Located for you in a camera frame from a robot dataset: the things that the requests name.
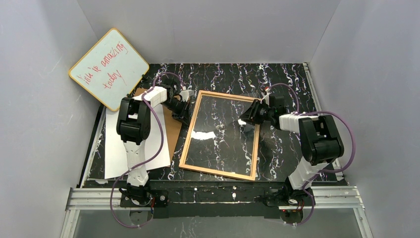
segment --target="white paper sheet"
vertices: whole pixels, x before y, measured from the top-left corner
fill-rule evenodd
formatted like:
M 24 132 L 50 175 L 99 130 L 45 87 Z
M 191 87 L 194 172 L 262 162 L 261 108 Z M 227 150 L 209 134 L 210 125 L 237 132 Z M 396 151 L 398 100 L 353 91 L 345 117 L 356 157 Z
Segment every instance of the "white paper sheet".
M 166 138 L 165 118 L 163 116 L 162 105 L 154 107 L 154 111 L 159 118 L 163 128 L 163 147 L 159 155 L 146 164 L 146 170 L 153 170 L 170 165 L 168 140 Z M 121 137 L 117 134 L 116 125 L 118 121 L 118 113 L 106 109 L 105 124 L 105 179 L 119 177 L 127 168 L 127 156 L 125 148 L 121 141 Z M 146 160 L 151 158 L 160 147 L 160 130 L 158 122 L 152 113 L 150 135 L 146 140 Z

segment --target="white enclosure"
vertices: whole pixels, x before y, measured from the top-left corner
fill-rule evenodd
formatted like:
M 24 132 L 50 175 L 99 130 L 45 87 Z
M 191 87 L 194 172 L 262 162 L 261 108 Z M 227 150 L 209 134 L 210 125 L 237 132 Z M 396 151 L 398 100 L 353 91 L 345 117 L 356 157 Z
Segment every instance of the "white enclosure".
M 67 72 L 113 27 L 148 63 L 309 62 L 323 109 L 355 131 L 345 175 L 373 235 L 418 237 L 419 9 L 416 0 L 3 1 L 1 237 L 59 236 L 99 106 Z
M 374 237 L 419 237 L 420 2 L 342 0 L 310 63 L 323 109 L 347 119 Z
M 149 63 L 307 62 L 340 0 L 79 0 Z
M 59 237 L 99 103 L 68 77 L 98 39 L 76 1 L 0 7 L 0 237 Z

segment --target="glass pane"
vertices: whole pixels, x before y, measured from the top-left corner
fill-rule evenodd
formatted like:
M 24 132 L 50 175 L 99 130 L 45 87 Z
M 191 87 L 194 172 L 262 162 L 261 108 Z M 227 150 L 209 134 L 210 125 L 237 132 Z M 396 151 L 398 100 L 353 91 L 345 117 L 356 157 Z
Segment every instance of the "glass pane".
M 251 104 L 203 96 L 185 164 L 250 176 L 255 127 L 238 119 Z
M 118 217 L 130 223 L 129 211 L 117 211 Z M 132 220 L 142 223 L 147 212 L 132 213 Z M 180 217 L 154 219 L 141 229 L 129 229 L 118 224 L 110 211 L 80 211 L 74 237 L 340 237 L 361 238 L 353 209 L 316 209 L 311 219 L 296 228 L 283 225 L 281 220 L 262 217 Z

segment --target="whiteboard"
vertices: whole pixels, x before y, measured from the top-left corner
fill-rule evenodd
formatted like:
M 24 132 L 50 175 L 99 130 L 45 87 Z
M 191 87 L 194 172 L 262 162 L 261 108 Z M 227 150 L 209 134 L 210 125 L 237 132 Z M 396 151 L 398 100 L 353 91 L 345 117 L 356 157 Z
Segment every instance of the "whiteboard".
M 115 29 L 110 29 L 68 72 L 111 111 L 131 93 L 149 65 Z

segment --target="wooden picture frame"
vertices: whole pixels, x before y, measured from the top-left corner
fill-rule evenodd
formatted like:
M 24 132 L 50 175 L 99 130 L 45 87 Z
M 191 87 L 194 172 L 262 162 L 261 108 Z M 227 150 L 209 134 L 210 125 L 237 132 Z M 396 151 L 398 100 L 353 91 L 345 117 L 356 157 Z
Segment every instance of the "wooden picture frame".
M 186 164 L 188 150 L 189 150 L 190 142 L 191 142 L 191 134 L 192 134 L 192 131 L 193 131 L 194 126 L 196 124 L 197 115 L 198 115 L 198 112 L 199 112 L 200 103 L 201 103 L 201 99 L 203 98 L 203 96 L 224 98 L 224 99 L 230 99 L 230 100 L 238 100 L 238 101 L 244 101 L 244 102 L 253 102 L 254 99 L 255 99 L 255 98 L 239 96 L 239 95 L 216 93 L 216 92 L 202 91 L 202 90 L 199 91 L 197 101 L 196 101 L 196 104 L 195 104 L 195 107 L 194 107 L 193 116 L 191 118 L 190 127 L 188 129 L 187 138 L 185 140 L 184 149 L 182 151 L 181 159 L 180 159 L 180 162 L 179 162 L 179 167 L 183 168 L 183 169 L 203 172 L 203 173 L 206 173 L 206 174 L 219 175 L 219 176 L 224 176 L 224 177 L 233 178 L 233 179 L 243 179 L 243 180 L 255 181 L 255 173 L 256 173 L 256 169 L 257 169 L 258 141 L 259 141 L 259 134 L 260 134 L 260 125 L 257 125 L 257 124 L 255 125 L 255 128 L 254 128 L 254 143 L 253 143 L 252 159 L 251 159 L 251 166 L 250 166 L 251 171 L 250 171 L 249 176 L 248 175 L 237 174 L 237 173 L 234 173 L 234 172 L 226 172 L 226 171 L 220 171 L 220 170 L 215 170 L 215 169 L 204 168 L 204 167 L 199 167 L 199 166 L 193 166 L 193 165 L 187 165 Z

